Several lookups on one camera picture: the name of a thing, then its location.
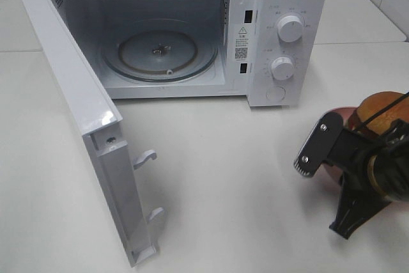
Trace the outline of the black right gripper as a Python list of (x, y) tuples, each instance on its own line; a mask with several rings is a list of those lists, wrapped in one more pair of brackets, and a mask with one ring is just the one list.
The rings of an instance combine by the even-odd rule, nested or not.
[(329, 228), (348, 240), (393, 201), (408, 201), (408, 123), (393, 121), (376, 139), (343, 127), (325, 162), (343, 171), (343, 190)]

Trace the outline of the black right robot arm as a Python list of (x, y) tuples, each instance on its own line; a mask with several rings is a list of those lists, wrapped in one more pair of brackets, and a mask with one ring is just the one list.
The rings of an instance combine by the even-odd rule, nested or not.
[(408, 123), (394, 120), (350, 172), (324, 168), (341, 187), (330, 229), (348, 239), (391, 203), (408, 201)]

